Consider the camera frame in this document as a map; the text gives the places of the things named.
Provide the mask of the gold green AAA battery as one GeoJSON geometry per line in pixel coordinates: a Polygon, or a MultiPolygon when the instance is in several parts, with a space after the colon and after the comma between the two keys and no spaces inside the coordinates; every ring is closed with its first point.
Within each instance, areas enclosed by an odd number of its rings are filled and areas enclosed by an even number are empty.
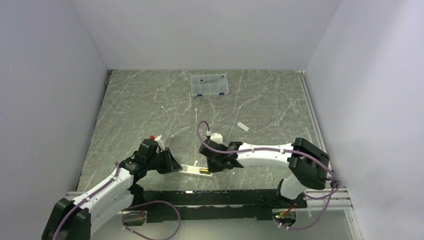
{"type": "Polygon", "coordinates": [[[210,175],[211,173],[209,172],[209,170],[208,169],[204,169],[204,168],[201,168],[200,170],[199,170],[199,172],[201,173],[201,174],[205,174],[205,175],[210,175]]]}

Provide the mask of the white remote control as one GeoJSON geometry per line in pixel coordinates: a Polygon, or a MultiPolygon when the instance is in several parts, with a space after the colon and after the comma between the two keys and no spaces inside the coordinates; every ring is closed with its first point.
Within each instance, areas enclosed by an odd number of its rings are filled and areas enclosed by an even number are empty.
{"type": "Polygon", "coordinates": [[[199,166],[186,165],[186,164],[182,164],[181,166],[182,166],[182,170],[179,171],[181,174],[197,176],[197,177],[207,177],[207,178],[212,178],[214,176],[214,174],[210,172],[206,167],[199,167],[199,166]],[[201,174],[200,169],[207,169],[210,172],[210,174],[201,174]]]}

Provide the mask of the white battery cover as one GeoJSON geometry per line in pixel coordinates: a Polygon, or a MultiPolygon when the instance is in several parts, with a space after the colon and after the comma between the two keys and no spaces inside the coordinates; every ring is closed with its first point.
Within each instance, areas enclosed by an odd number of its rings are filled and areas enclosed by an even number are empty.
{"type": "Polygon", "coordinates": [[[242,123],[242,122],[238,122],[237,123],[237,126],[239,127],[239,128],[241,128],[243,131],[245,131],[245,132],[248,132],[249,131],[249,127],[247,126],[247,125],[245,125],[244,123],[242,123]]]}

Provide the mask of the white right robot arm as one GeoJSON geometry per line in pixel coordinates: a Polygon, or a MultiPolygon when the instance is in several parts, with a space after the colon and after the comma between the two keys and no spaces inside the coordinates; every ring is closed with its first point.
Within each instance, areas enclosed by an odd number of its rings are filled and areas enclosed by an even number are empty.
{"type": "Polygon", "coordinates": [[[253,145],[233,141],[228,145],[208,137],[202,141],[199,153],[206,157],[211,173],[265,166],[287,168],[291,174],[282,179],[275,194],[276,203],[289,207],[306,190],[323,190],[329,171],[330,157],[320,148],[304,138],[281,145],[253,145]]]}

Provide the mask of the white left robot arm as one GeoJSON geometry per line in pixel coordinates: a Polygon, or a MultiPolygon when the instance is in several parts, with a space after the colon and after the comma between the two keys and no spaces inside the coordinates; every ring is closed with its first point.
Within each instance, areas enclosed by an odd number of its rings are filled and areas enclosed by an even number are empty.
{"type": "Polygon", "coordinates": [[[52,209],[41,238],[89,240],[118,212],[128,208],[137,210],[143,205],[144,189],[137,182],[148,171],[168,174],[181,169],[169,148],[146,138],[130,157],[115,162],[115,170],[95,187],[72,200],[60,199],[52,209]]]}

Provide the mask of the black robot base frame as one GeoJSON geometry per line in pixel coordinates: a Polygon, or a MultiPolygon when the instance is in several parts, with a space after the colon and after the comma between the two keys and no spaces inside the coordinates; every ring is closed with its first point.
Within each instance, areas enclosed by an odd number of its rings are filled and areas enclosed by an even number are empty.
{"type": "Polygon", "coordinates": [[[144,190],[136,185],[130,192],[135,197],[124,211],[144,211],[148,223],[223,219],[270,221],[278,211],[308,206],[304,196],[286,200],[275,189],[144,190]]]}

